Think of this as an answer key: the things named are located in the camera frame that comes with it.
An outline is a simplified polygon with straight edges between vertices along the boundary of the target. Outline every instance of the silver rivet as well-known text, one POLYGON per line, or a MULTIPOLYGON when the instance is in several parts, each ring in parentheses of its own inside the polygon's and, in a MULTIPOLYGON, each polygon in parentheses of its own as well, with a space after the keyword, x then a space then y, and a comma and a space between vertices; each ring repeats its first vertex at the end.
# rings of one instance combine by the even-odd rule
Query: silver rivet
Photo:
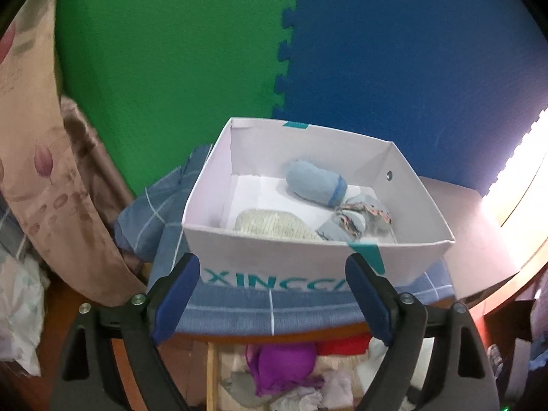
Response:
POLYGON ((407 293, 401 294, 399 296, 399 299, 403 304, 413 304, 415 302, 415 298, 413 298, 413 295, 407 293))
POLYGON ((88 313, 91 310, 91 304, 90 303, 84 303, 81 304, 78 308, 79 313, 88 313))
POLYGON ((146 300, 146 296, 143 294, 137 294, 132 298, 132 304, 135 306, 139 306, 140 304, 143 304, 146 300))
POLYGON ((466 306, 462 303, 453 304, 453 309, 456 310, 458 313, 466 313, 466 311, 468 310, 466 306))

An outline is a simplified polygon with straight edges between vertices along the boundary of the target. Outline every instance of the blue foam mat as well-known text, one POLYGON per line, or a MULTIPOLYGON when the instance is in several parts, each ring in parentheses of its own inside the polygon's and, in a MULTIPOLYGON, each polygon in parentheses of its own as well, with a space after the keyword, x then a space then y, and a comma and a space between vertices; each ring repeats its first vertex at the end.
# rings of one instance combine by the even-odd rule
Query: blue foam mat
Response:
POLYGON ((277 119, 391 140, 421 176, 485 194, 548 102, 520 0, 297 0, 277 119))

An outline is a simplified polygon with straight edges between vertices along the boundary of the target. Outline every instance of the blue rolled sock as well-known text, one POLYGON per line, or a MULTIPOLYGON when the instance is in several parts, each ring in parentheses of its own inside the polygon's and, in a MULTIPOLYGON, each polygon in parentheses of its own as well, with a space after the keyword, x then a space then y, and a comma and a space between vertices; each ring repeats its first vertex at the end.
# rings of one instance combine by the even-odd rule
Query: blue rolled sock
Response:
POLYGON ((307 160, 291 162, 286 181, 289 189, 303 199, 331 208, 340 205, 348 187, 341 175, 318 168, 307 160))

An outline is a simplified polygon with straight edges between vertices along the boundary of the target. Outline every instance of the white box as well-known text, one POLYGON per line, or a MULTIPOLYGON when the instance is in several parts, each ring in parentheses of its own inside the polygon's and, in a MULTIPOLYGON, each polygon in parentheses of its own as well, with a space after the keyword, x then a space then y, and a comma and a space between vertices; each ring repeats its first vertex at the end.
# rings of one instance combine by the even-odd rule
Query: white box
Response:
POLYGON ((345 288, 346 258, 359 251, 393 285, 406 285, 455 240, 438 207, 392 142, 281 120, 231 118, 188 198, 183 229, 207 283, 266 289, 345 288), (311 229, 332 210, 287 191, 286 167, 307 159, 335 171, 347 196, 370 187, 393 218, 394 239, 369 243, 270 239, 232 230, 247 208, 291 211, 311 229))

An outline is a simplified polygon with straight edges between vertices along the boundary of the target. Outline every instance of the teal stripe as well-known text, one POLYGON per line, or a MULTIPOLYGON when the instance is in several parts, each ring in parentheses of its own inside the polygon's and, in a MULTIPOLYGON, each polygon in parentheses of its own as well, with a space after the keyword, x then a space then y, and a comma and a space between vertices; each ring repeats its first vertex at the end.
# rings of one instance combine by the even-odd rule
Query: teal stripe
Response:
POLYGON ((292 128, 301 128, 302 130, 305 130, 308 128, 308 124, 303 124, 301 122, 286 122, 283 124, 283 126, 290 126, 292 128))
POLYGON ((362 255, 376 273, 379 275, 385 274, 386 270, 384 269, 383 258, 380 256, 380 251, 376 244, 369 242, 349 242, 348 245, 355 252, 362 255))

